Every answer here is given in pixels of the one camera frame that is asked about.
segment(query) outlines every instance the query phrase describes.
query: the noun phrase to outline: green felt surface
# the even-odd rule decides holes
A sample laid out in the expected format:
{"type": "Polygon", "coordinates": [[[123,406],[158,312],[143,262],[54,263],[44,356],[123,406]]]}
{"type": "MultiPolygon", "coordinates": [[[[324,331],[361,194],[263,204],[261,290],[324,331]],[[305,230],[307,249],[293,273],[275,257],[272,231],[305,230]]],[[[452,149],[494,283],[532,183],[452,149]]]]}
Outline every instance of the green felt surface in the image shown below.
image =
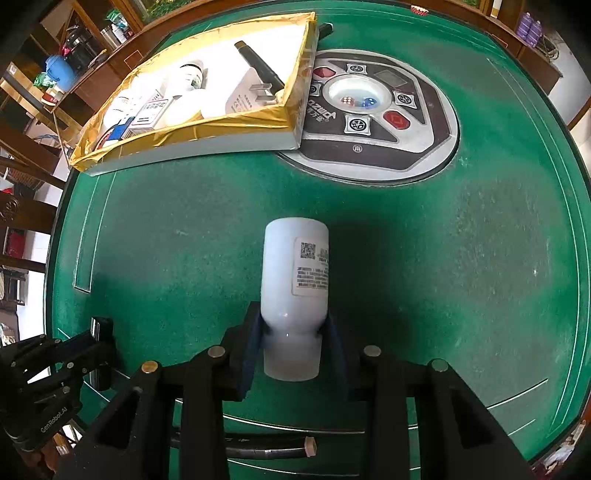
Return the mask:
{"type": "MultiPolygon", "coordinates": [[[[425,181],[386,188],[321,179],[271,152],[81,174],[51,259],[53,333],[75,335],[91,316],[109,316],[127,375],[147,359],[188,360],[259,299],[266,224],[315,218],[330,231],[333,314],[402,358],[446,358],[531,458],[577,416],[591,374],[591,203],[571,147],[500,47],[434,15],[369,2],[277,2],[205,20],[163,47],[232,21],[312,10],[335,26],[319,49],[393,56],[442,89],[460,125],[452,162],[425,181]]],[[[247,399],[225,405],[227,415],[299,429],[363,428],[363,405],[340,399],[326,359],[304,384],[272,380],[261,367],[247,399]]],[[[83,402],[86,421],[106,403],[87,387],[83,402]]],[[[226,428],[276,431],[232,419],[226,428]]],[[[250,463],[354,473],[360,454],[360,436],[341,435],[322,438],[314,459],[250,463]]],[[[239,478],[262,473],[231,470],[239,478]]]]}

